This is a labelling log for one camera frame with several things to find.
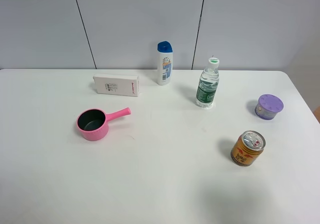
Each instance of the bottle label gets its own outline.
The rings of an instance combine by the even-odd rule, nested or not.
[[[171,75],[172,64],[171,60],[168,57],[165,57],[162,60],[162,81],[165,81]]]
[[[214,91],[204,91],[200,87],[198,87],[198,90],[196,92],[196,98],[201,103],[211,103],[214,100],[216,90]]]

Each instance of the white bottle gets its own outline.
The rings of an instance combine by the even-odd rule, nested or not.
[[[174,54],[168,41],[158,43],[158,52],[157,81],[159,85],[165,85],[171,79]]]

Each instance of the white box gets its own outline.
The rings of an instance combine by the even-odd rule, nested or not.
[[[99,73],[93,78],[98,93],[139,96],[139,76]]]

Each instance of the beverage can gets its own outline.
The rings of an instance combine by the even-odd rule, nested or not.
[[[240,166],[250,166],[264,151],[265,138],[256,131],[245,131],[231,150],[232,160]]]

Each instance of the bottle cap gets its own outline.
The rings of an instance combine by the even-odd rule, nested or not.
[[[209,66],[212,67],[212,68],[218,68],[219,67],[219,59],[215,58],[215,57],[212,57],[209,59]]]
[[[158,51],[161,53],[172,53],[172,47],[168,41],[158,43]]]

